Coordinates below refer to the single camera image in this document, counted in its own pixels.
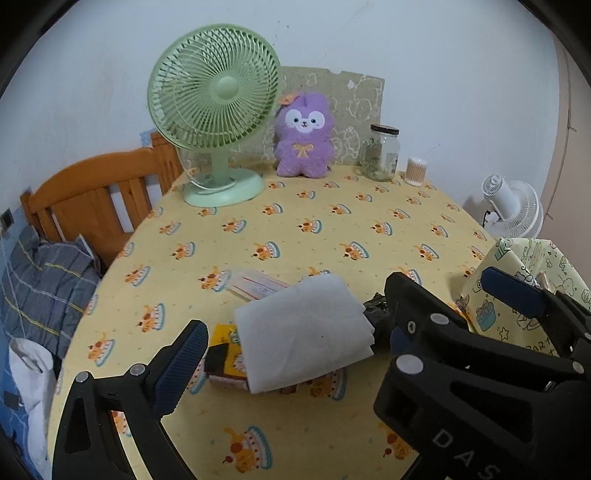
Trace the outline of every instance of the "purple plush toy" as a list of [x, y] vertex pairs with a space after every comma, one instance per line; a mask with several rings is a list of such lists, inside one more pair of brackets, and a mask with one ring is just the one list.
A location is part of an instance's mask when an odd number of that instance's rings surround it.
[[330, 142], [335, 119], [327, 98], [321, 93], [296, 93], [281, 103], [284, 106], [275, 119], [277, 175], [326, 177], [329, 161], [335, 156]]

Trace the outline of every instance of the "metal screw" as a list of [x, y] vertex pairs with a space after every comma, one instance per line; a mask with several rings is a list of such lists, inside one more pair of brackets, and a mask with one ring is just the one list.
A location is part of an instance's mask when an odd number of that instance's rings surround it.
[[423, 371], [423, 361], [414, 355], [404, 354], [396, 359], [398, 369], [407, 375], [417, 375]]
[[89, 373], [88, 372], [78, 372], [76, 374], [76, 381], [78, 383], [83, 383], [88, 380]]
[[581, 375], [585, 373], [585, 368], [579, 362], [573, 362], [573, 370]]
[[449, 323], [449, 318], [441, 313], [432, 313], [431, 321], [433, 323], [437, 323], [438, 325], [447, 325]]
[[129, 373], [132, 374], [134, 377], [140, 376], [145, 371], [146, 366], [144, 364], [135, 364], [129, 369]]

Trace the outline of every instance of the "white cloth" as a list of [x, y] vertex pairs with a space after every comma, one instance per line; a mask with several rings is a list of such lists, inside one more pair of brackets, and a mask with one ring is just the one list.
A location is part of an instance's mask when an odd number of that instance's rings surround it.
[[24, 338], [13, 338], [9, 344], [8, 361], [25, 410], [29, 414], [29, 455], [43, 479], [50, 480], [47, 425], [51, 399], [56, 389], [53, 357], [38, 343]]
[[251, 393], [326, 375], [373, 355], [365, 310], [332, 274], [309, 277], [235, 310]]

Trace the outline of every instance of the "yellow tablecloth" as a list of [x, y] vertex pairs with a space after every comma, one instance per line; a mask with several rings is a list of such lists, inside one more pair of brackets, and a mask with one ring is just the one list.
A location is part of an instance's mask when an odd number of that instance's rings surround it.
[[[401, 270], [451, 303], [494, 244], [432, 184], [412, 187], [401, 174], [382, 184], [336, 166], [323, 180], [281, 179], [269, 169], [264, 178], [267, 188], [257, 198], [218, 209], [185, 204], [185, 179], [179, 179], [139, 226], [63, 362], [51, 409], [51, 454], [76, 373], [123, 374], [149, 363], [190, 319], [203, 320], [210, 331], [231, 321], [245, 302], [225, 290], [225, 272], [234, 265], [288, 283], [329, 270], [360, 301], [382, 292], [386, 278]], [[198, 369], [163, 425], [200, 480], [400, 478], [415, 453], [398, 459], [400, 441], [372, 410], [389, 361], [384, 353], [350, 366], [332, 379], [338, 394], [304, 385], [294, 394], [252, 395], [214, 385]], [[117, 416], [116, 424], [137, 478], [150, 478], [125, 419]]]

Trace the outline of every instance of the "container lid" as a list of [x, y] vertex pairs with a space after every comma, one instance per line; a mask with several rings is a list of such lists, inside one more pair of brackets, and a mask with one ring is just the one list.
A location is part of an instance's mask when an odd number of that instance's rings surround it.
[[389, 127], [388, 125], [371, 124], [369, 127], [373, 132], [380, 132], [388, 135], [398, 135], [400, 130], [398, 128]]

